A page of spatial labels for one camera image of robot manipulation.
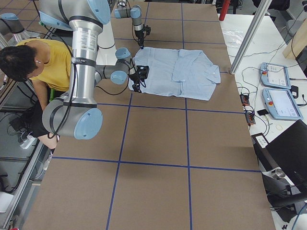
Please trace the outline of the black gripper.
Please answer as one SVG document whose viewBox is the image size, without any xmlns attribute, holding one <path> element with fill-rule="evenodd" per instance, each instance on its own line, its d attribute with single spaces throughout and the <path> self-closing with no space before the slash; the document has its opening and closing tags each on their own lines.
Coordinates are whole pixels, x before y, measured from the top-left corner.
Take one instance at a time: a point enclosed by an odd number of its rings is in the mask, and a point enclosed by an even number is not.
<svg viewBox="0 0 307 230">
<path fill-rule="evenodd" d="M 135 30 L 137 41 L 139 42 L 140 49 L 144 49 L 144 30 Z"/>
<path fill-rule="evenodd" d="M 129 75 L 129 78 L 133 81 L 132 88 L 135 92 L 142 93 L 140 89 L 141 82 L 144 82 L 137 78 L 136 72 Z"/>
</svg>

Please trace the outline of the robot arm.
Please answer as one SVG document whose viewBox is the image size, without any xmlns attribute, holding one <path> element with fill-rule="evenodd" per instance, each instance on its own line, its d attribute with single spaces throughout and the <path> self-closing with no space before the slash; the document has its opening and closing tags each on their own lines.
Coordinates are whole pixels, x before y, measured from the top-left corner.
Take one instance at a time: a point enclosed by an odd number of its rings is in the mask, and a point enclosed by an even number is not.
<svg viewBox="0 0 307 230">
<path fill-rule="evenodd" d="M 136 36 L 136 41 L 140 49 L 144 48 L 145 25 L 142 23 L 142 10 L 139 5 L 130 6 L 128 0 L 119 0 L 117 8 L 114 10 L 117 19 L 131 18 L 132 30 Z"/>
<path fill-rule="evenodd" d="M 131 18 L 140 47 L 151 29 L 142 23 L 141 7 L 127 7 L 124 1 L 114 9 L 108 0 L 42 0 L 39 13 L 43 24 L 73 32 L 69 90 L 47 105 L 43 125 L 53 135 L 91 139 L 103 122 L 95 86 L 102 79 L 132 82 L 133 90 L 140 92 L 149 73 L 147 66 L 135 64 L 127 48 L 116 48 L 111 16 Z"/>
</svg>

